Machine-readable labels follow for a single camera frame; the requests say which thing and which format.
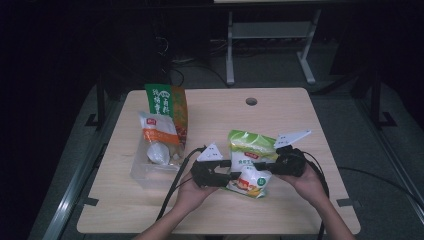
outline white triangular marker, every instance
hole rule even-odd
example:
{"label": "white triangular marker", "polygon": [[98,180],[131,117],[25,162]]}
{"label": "white triangular marker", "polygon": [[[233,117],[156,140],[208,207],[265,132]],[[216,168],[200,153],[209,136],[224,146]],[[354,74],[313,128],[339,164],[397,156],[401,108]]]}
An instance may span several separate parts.
{"label": "white triangular marker", "polygon": [[223,158],[224,157],[219,152],[218,147],[215,145],[215,143],[212,143],[197,157],[197,161],[216,161],[222,160]]}
{"label": "white triangular marker", "polygon": [[306,137],[310,133],[311,133],[311,130],[305,130],[302,132],[287,133],[287,134],[278,134],[278,138],[275,141],[274,148],[277,149],[280,147],[291,145],[297,140]]}

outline hand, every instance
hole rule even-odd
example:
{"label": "hand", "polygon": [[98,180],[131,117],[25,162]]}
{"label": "hand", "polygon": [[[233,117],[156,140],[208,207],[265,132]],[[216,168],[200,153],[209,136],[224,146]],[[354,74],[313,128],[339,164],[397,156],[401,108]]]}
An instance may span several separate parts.
{"label": "hand", "polygon": [[320,202],[328,200],[317,173],[309,164],[306,164],[305,171],[300,177],[288,175],[279,175],[278,177],[290,183],[296,192],[314,207]]}
{"label": "hand", "polygon": [[182,185],[178,189],[178,196],[174,209],[178,209],[185,213],[192,212],[202,205],[203,201],[210,194],[218,189],[218,187],[200,188],[194,180],[190,179],[192,177],[191,172],[189,172],[181,179],[180,183]]}

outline red logo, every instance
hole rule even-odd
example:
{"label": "red logo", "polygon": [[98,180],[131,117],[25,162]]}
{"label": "red logo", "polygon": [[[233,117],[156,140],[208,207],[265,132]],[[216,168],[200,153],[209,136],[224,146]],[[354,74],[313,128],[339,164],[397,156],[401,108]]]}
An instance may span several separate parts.
{"label": "red logo", "polygon": [[149,124],[149,125],[156,125],[156,119],[154,119],[154,118],[148,118],[148,119],[146,120],[146,122],[147,122],[147,124]]}
{"label": "red logo", "polygon": [[250,157],[250,158],[253,158],[253,159],[258,159],[259,158],[258,155],[254,154],[254,153],[249,153],[249,152],[244,152],[244,156]]}

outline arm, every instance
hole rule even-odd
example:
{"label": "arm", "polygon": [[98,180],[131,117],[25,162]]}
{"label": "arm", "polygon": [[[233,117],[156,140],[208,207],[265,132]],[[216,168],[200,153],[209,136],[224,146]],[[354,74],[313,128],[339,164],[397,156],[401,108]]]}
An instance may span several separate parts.
{"label": "arm", "polygon": [[325,195],[318,175],[306,164],[301,177],[278,176],[290,183],[299,195],[307,200],[318,212],[330,239],[355,239],[339,213]]}
{"label": "arm", "polygon": [[192,211],[202,205],[203,201],[218,188],[199,188],[191,178],[191,173],[181,179],[183,183],[178,189],[177,201],[174,207],[152,226],[140,233],[136,240],[166,239],[177,225]]}

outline clear plastic container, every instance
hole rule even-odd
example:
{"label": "clear plastic container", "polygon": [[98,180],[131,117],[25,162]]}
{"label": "clear plastic container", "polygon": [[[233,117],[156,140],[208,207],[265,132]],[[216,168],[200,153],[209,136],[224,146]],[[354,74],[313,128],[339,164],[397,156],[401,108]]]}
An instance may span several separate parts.
{"label": "clear plastic container", "polygon": [[169,189],[180,167],[152,163],[147,157],[146,145],[141,137],[131,167],[131,177],[145,189]]}

